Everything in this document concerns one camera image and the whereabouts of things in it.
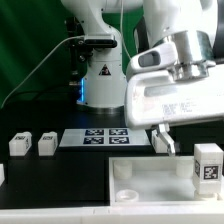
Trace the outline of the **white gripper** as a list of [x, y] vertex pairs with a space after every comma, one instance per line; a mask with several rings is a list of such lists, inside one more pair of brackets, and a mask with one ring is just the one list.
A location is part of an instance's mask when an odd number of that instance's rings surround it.
[[213, 63], [206, 78], [176, 81], [169, 68], [177, 58], [173, 43], [161, 44], [134, 56], [126, 71], [126, 125], [132, 129], [158, 125], [158, 137], [170, 156], [176, 150], [169, 125], [224, 119], [224, 64]]

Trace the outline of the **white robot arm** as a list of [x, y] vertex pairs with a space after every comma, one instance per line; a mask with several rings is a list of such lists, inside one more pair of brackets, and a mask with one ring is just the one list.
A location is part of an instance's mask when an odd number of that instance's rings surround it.
[[[84, 31], [83, 106], [125, 112], [128, 127], [156, 128], [169, 154], [172, 126], [224, 118], [224, 65], [215, 61], [220, 0], [61, 0]], [[122, 35], [105, 13], [144, 11], [135, 37], [141, 51], [122, 63]]]

